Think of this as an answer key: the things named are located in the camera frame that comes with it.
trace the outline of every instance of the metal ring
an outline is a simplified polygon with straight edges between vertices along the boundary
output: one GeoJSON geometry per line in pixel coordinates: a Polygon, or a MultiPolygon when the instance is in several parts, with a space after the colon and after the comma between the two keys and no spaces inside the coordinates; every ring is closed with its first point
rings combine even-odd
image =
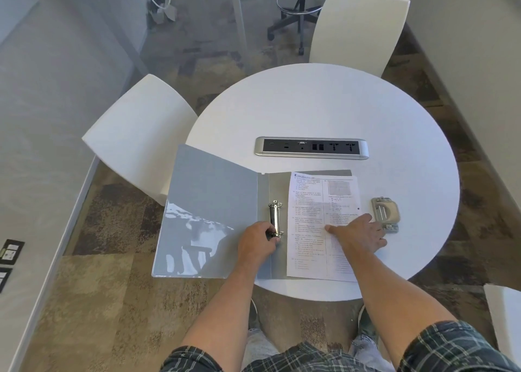
{"type": "Polygon", "coordinates": [[[288,15],[308,15],[308,14],[313,14],[313,13],[316,13],[318,11],[320,11],[322,9],[322,6],[319,6],[318,8],[314,9],[314,10],[311,10],[311,11],[289,11],[285,8],[283,8],[280,4],[279,4],[279,0],[277,0],[277,7],[279,7],[279,10],[281,10],[283,13],[285,14],[288,14],[288,15]]]}

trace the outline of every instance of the rolled-up sleeve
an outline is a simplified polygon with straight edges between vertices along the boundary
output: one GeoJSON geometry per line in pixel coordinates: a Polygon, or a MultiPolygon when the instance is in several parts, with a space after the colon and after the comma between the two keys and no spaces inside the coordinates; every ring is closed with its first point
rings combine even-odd
{"type": "Polygon", "coordinates": [[[160,372],[222,372],[219,364],[207,353],[193,346],[175,349],[161,365],[160,372]]]}
{"type": "Polygon", "coordinates": [[[398,371],[516,371],[472,326],[445,321],[423,330],[408,346],[398,371]]]}

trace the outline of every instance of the shoe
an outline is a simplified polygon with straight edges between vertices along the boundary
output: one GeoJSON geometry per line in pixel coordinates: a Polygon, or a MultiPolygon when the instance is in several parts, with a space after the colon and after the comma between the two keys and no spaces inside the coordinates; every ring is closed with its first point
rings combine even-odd
{"type": "Polygon", "coordinates": [[[260,329],[261,321],[259,320],[259,315],[257,313],[257,306],[253,300],[250,302],[250,316],[248,317],[248,329],[260,329]]]}
{"type": "Polygon", "coordinates": [[[358,314],[358,335],[368,336],[375,343],[378,341],[378,334],[376,333],[376,329],[365,305],[361,307],[360,313],[358,314]]]}

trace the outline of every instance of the forearm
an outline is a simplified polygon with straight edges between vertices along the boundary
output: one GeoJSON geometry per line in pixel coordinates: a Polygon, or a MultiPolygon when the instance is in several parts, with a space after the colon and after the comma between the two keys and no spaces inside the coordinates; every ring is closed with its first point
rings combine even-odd
{"type": "Polygon", "coordinates": [[[225,372],[241,368],[256,273],[254,266],[238,264],[182,341],[207,352],[225,372]]]}
{"type": "Polygon", "coordinates": [[[432,296],[398,276],[360,244],[344,245],[369,316],[398,367],[409,343],[433,323],[455,320],[432,296]]]}

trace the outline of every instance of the patterned carpet floor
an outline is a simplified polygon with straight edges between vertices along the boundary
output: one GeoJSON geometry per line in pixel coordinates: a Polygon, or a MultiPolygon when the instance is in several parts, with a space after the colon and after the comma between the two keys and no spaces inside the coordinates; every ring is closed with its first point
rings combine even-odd
{"type": "MultiPolygon", "coordinates": [[[[298,35],[273,42],[265,27],[278,16],[274,0],[243,0],[255,71],[306,61],[298,35]]],[[[151,30],[143,58],[153,74],[175,87],[198,113],[245,77],[231,40],[230,0],[216,0],[218,35],[195,41],[185,7],[179,22],[151,30]]],[[[304,29],[308,37],[313,26],[304,29]]],[[[439,254],[411,281],[471,323],[493,345],[484,283],[521,290],[519,220],[472,144],[456,110],[405,31],[382,76],[416,99],[437,121],[458,162],[461,198],[454,229],[439,254]]],[[[40,316],[22,371],[157,370],[222,285],[222,280],[154,279],[152,262],[163,208],[104,164],[97,168],[58,275],[40,316]]],[[[267,336],[280,350],[306,340],[325,351],[348,349],[361,301],[310,302],[261,288],[254,299],[267,336]]]]}

